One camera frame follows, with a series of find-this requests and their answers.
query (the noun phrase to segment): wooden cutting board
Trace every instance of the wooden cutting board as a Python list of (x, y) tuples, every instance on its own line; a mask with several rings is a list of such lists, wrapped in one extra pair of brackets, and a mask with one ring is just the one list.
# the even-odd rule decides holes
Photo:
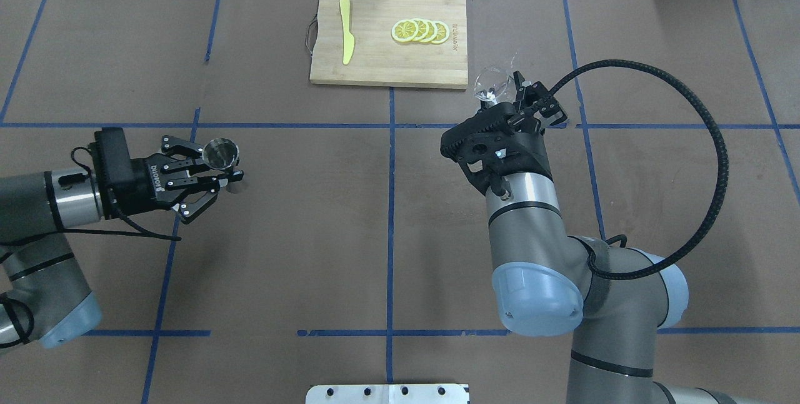
[[(391, 29), (400, 19), (424, 18), (449, 25), (442, 44), (398, 43)], [(312, 84), (455, 88), (468, 86), (466, 0), (351, 0), (355, 49), (343, 65), (339, 0), (319, 0)]]

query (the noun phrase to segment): lemon slice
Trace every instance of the lemon slice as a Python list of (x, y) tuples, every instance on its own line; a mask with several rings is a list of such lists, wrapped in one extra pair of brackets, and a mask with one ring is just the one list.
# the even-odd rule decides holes
[(417, 30), (419, 30), (419, 26), (416, 21), (401, 19), (394, 23), (394, 27), (392, 27), (392, 38), (400, 43), (408, 43), (417, 36)]
[(433, 41), (436, 38), (436, 34), (439, 33), (439, 28), (438, 28), (438, 26), (436, 24), (434, 24), (434, 22), (429, 21), (428, 19), (426, 19), (425, 23), (429, 27), (429, 32), (428, 32), (428, 36), (426, 36), (425, 38), (419, 40), (420, 43), (430, 43), (431, 41)]
[(431, 40), (431, 44), (442, 44), (449, 39), (449, 26), (442, 21), (433, 21), (436, 26), (436, 36)]
[(417, 23), (417, 36), (414, 37), (414, 41), (419, 41), (424, 38), (428, 38), (428, 33), (431, 30), (431, 27), (428, 26), (427, 19), (422, 18), (414, 18), (414, 22)]

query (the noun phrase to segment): metal bracket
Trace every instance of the metal bracket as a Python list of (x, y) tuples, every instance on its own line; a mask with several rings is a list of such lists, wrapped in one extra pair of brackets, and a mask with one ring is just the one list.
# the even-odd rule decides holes
[(469, 386), (463, 384), (397, 384), (315, 386), (306, 404), (469, 404)]

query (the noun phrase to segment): black hose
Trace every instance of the black hose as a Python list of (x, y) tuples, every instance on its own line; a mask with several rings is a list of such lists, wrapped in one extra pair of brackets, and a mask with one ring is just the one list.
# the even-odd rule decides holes
[(694, 91), (691, 91), (688, 86), (683, 84), (683, 82), (680, 82), (680, 80), (672, 76), (672, 74), (647, 64), (640, 64), (638, 62), (631, 62), (629, 60), (609, 59), (583, 65), (559, 80), (557, 84), (552, 87), (552, 90), (549, 92), (548, 96), (545, 96), (542, 99), (542, 104), (537, 107), (543, 108), (545, 105), (549, 104), (553, 98), (553, 94), (555, 94), (556, 91), (563, 88), (564, 85), (566, 85), (575, 77), (580, 76), (580, 74), (597, 68), (611, 67), (635, 69), (637, 71), (642, 71), (643, 73), (651, 74), (651, 76), (656, 76), (658, 79), (662, 79), (664, 82), (667, 82), (672, 88), (677, 90), (678, 93), (681, 93), (681, 96), (686, 98), (694, 110), (697, 111), (698, 115), (700, 115), (703, 123), (708, 128), (709, 134), (711, 134), (712, 141), (714, 141), (714, 149), (717, 151), (717, 185), (714, 187), (714, 196), (711, 198), (711, 205), (709, 205), (706, 216), (703, 218), (702, 223), (700, 223), (700, 227), (697, 228), (697, 231), (691, 236), (689, 241), (685, 242), (683, 246), (678, 248), (677, 251), (655, 265), (628, 273), (612, 273), (609, 271), (600, 270), (597, 265), (594, 264), (594, 253), (589, 253), (588, 264), (589, 268), (592, 270), (592, 273), (604, 279), (628, 281), (630, 279), (645, 278), (645, 276), (658, 273), (664, 268), (675, 264), (675, 262), (684, 258), (686, 254), (690, 253), (691, 250), (697, 247), (700, 241), (702, 241), (703, 238), (708, 235), (709, 230), (711, 230), (711, 227), (714, 225), (714, 222), (717, 220), (717, 216), (723, 207), (723, 201), (725, 201), (725, 192), (728, 190), (728, 150), (725, 148), (725, 139), (723, 139), (723, 134), (720, 132), (717, 122), (714, 122), (714, 118), (711, 116), (711, 113), (709, 113), (706, 106), (703, 105), (703, 102), (696, 96), (696, 94), (694, 94)]

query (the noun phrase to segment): gray robot arm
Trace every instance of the gray robot arm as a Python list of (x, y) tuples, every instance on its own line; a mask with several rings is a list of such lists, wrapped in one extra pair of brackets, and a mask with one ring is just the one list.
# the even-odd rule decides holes
[[(131, 159), (123, 130), (103, 128), (89, 145), (94, 169), (70, 168), (0, 179), (0, 263), (12, 290), (0, 294), (0, 355), (39, 340), (46, 348), (94, 328), (100, 307), (64, 233), (112, 233), (179, 240), (144, 230), (129, 215), (171, 210), (188, 224), (222, 187), (240, 181), (238, 147), (162, 137), (160, 153)], [(199, 173), (215, 170), (216, 175)], [(202, 193), (196, 201), (189, 197)], [(73, 230), (120, 218), (137, 232)]]
[[(665, 79), (701, 113), (714, 137), (719, 170), (711, 209), (695, 236), (666, 259), (612, 246), (611, 239), (566, 234), (543, 137), (545, 128), (566, 120), (555, 91), (602, 66)], [(526, 336), (574, 332), (567, 404), (757, 404), (652, 381), (656, 331), (676, 324), (688, 306), (688, 284), (674, 262), (711, 228), (728, 182), (722, 135), (697, 96), (668, 73), (625, 60), (578, 68), (550, 91), (519, 73), (514, 85), (515, 102), (483, 102), (475, 116), (446, 131), (441, 144), (442, 155), (486, 197), (492, 287), (503, 325)]]

